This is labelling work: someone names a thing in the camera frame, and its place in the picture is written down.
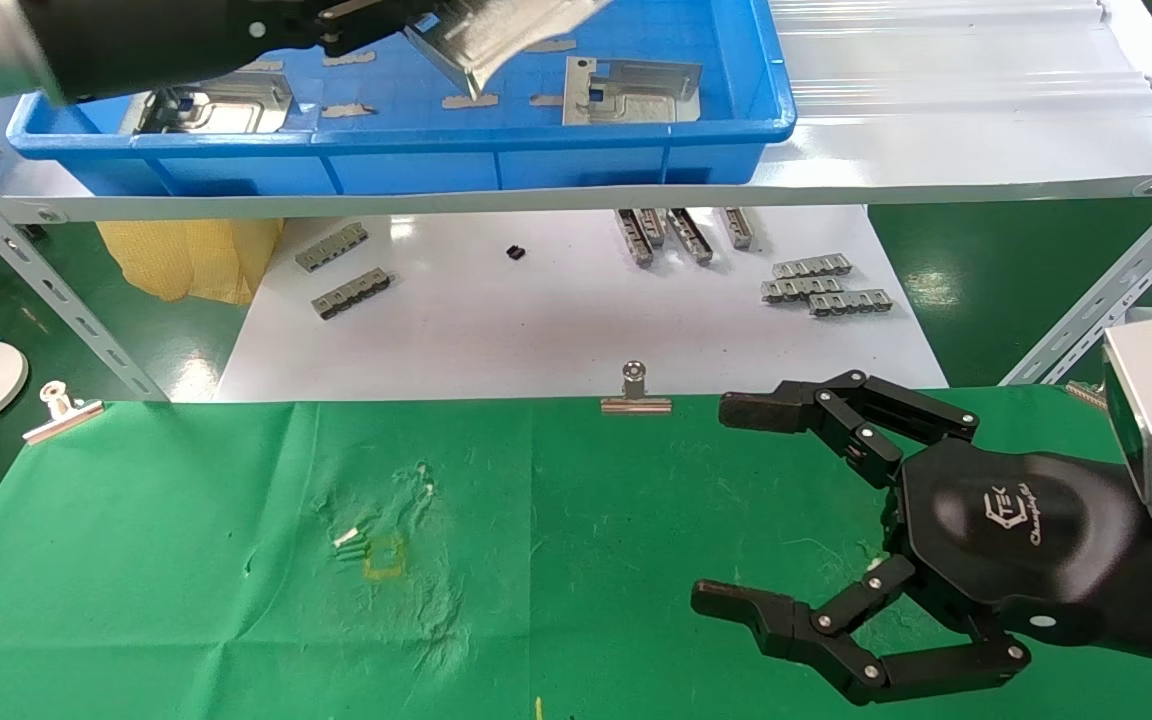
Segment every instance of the white shelf board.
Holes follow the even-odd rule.
[[[1120,197],[1152,183],[1152,18],[1140,0],[771,3],[799,127],[745,185],[99,199],[0,136],[3,210],[15,222],[43,209],[74,220],[344,217]]]
[[[647,365],[659,395],[772,392],[855,367],[946,385],[864,209],[751,210],[749,252],[732,250],[712,211],[695,214],[717,251],[707,268],[673,240],[637,268],[616,215],[585,210],[362,218],[371,238],[311,274],[293,256],[348,220],[293,220],[215,400],[611,396],[627,361]],[[510,245],[526,258],[509,260]],[[763,304],[774,262],[827,252],[855,263],[846,287],[882,288],[895,309],[814,319]],[[319,319],[311,300],[376,266],[393,287]]]

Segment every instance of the green cloth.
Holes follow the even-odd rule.
[[[1056,389],[938,395],[982,447],[1116,456]],[[713,397],[114,404],[0,487],[0,717],[841,715],[689,591],[826,600],[877,555],[881,505],[818,439],[719,427]],[[878,652],[958,641],[908,600],[873,626]],[[1152,715],[1152,661],[1029,644],[1001,691],[865,712]]]

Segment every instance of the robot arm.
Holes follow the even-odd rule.
[[[531,41],[611,0],[0,0],[0,97],[54,103],[232,73],[272,50],[329,56],[407,32],[470,96]],[[426,32],[426,18],[440,23]]]
[[[765,655],[812,666],[858,705],[1001,685],[1030,659],[1013,634],[1152,657],[1152,518],[1126,467],[980,450],[972,414],[861,372],[730,393],[719,420],[816,433],[888,493],[890,556],[819,609],[695,584],[692,609],[749,626]],[[905,458],[878,425],[927,448]],[[902,593],[969,642],[890,657],[859,647],[850,632]]]
[[[0,97],[52,100],[220,76],[282,47],[342,55],[401,31],[434,0],[0,0]]]

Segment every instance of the yellow cloth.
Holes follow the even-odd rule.
[[[161,300],[252,301],[283,220],[97,223],[127,282]]]

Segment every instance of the blue plastic bin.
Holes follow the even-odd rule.
[[[796,113],[767,0],[614,0],[575,50],[524,53],[485,88],[499,104],[445,109],[458,91],[402,37],[370,63],[271,53],[296,105],[268,135],[116,135],[129,97],[54,108],[26,97],[8,127],[21,156],[59,160],[100,196],[406,195],[599,184],[748,182]],[[704,65],[694,123],[562,127],[568,55]],[[321,118],[361,103],[364,118]]]

